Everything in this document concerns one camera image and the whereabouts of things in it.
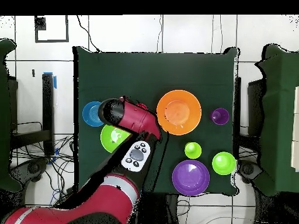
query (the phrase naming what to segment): black frame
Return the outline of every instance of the black frame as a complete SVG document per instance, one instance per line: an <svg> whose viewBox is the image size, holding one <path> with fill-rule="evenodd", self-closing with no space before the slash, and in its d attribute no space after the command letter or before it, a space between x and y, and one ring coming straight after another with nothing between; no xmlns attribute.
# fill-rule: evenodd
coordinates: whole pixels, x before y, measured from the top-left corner
<svg viewBox="0 0 299 224"><path fill-rule="evenodd" d="M65 16L65 40L39 40L39 30L45 30L46 29L46 18L44 18L45 25L44 29L41 29L37 26L37 20L38 18L44 18L44 17L34 17L34 23L35 23L35 43L58 43L58 42L69 42L68 37L68 16Z"/></svg>

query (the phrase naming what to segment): white tile floor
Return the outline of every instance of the white tile floor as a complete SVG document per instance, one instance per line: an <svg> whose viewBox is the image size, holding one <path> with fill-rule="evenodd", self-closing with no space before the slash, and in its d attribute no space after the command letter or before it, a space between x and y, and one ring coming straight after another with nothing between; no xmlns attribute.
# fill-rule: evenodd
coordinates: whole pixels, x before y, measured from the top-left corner
<svg viewBox="0 0 299 224"><path fill-rule="evenodd" d="M45 17L47 30L39 31L39 39L64 39L64 16ZM228 47L240 48L238 75L242 78L241 132L244 134L248 126L246 88L250 81L262 77L254 63L261 59L263 46L277 43L290 51L299 50L298 15L164 15L163 18L160 15L124 15L79 18L81 25L90 31L94 45L102 51L156 52L161 25L163 32L159 36L158 51L223 53ZM41 75L43 72L52 72L57 76L57 88L54 89L56 140L71 136L74 131L72 46L83 46L95 51L76 16L68 17L68 25L68 43L35 43L33 16L0 16L0 39L9 38L17 44L16 50L8 54L6 66L9 74L16 76L19 81L20 123L42 121ZM19 131L38 129L38 124L20 125ZM64 153L71 155L68 145ZM69 163L66 170L72 169L73 165ZM57 188L55 171L50 165L47 171L53 178L53 187ZM73 175L63 175L66 187L72 186ZM180 197L190 200L191 205L188 213L179 216L180 224L252 224L255 215L253 189L237 175L235 183L240 193L233 198L220 194ZM39 182L30 183L26 203L48 205L52 195L50 180L43 174ZM178 214L186 212L186 204L184 201L179 203L182 206L178 206Z"/></svg>

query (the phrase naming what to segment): small green cup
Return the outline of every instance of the small green cup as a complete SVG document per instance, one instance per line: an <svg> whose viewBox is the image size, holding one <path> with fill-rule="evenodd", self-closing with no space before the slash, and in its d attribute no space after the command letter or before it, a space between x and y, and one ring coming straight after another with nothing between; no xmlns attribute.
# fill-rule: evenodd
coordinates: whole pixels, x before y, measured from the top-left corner
<svg viewBox="0 0 299 224"><path fill-rule="evenodd" d="M201 155L201 146L197 142L188 142L185 145L185 154L190 159L197 159Z"/></svg>
<svg viewBox="0 0 299 224"><path fill-rule="evenodd" d="M214 156L212 167L216 173L220 175L228 175L234 171L236 167L236 160L232 154L220 152Z"/></svg>

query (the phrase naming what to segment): plastic bowl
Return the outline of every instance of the plastic bowl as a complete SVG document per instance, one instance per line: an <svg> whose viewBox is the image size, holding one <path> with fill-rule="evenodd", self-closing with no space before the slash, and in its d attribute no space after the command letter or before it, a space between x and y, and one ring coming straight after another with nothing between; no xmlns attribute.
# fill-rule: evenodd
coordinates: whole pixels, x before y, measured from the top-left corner
<svg viewBox="0 0 299 224"><path fill-rule="evenodd" d="M216 173L220 175L228 175L234 171L236 160L232 154L228 152L220 152L214 156L212 167Z"/></svg>
<svg viewBox="0 0 299 224"><path fill-rule="evenodd" d="M210 174L198 160L184 160L172 172L172 182L176 190L185 196L203 193L210 182Z"/></svg>
<svg viewBox="0 0 299 224"><path fill-rule="evenodd" d="M199 124L201 106L193 94L185 90L173 90L160 99L157 117L164 131L173 135L184 135Z"/></svg>
<svg viewBox="0 0 299 224"><path fill-rule="evenodd" d="M130 136L130 133L127 131L112 125L105 125L100 132L100 142L104 149L112 153L128 136Z"/></svg>
<svg viewBox="0 0 299 224"><path fill-rule="evenodd" d="M83 108L83 119L88 125L92 127L99 127L103 124L98 115L99 106L99 101L92 101L86 104L86 106Z"/></svg>

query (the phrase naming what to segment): bowl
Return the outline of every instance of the bowl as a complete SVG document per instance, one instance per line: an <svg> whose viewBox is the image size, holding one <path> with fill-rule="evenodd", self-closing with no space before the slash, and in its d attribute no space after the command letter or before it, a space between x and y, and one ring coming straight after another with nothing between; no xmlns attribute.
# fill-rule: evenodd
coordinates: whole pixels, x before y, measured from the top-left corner
<svg viewBox="0 0 299 224"><path fill-rule="evenodd" d="M199 124L201 106L190 92L173 90L160 99L157 117L164 131L173 135L184 135L193 131Z"/></svg>
<svg viewBox="0 0 299 224"><path fill-rule="evenodd" d="M100 132L100 142L104 149L112 153L128 136L130 136L130 133L127 131L112 125L105 125Z"/></svg>
<svg viewBox="0 0 299 224"><path fill-rule="evenodd" d="M172 172L172 182L176 190L185 196L203 193L210 182L210 174L198 160L184 160Z"/></svg>
<svg viewBox="0 0 299 224"><path fill-rule="evenodd" d="M83 108L82 117L84 121L92 127L99 127L103 125L103 122L101 122L98 115L99 106L99 101L92 101L86 104Z"/></svg>

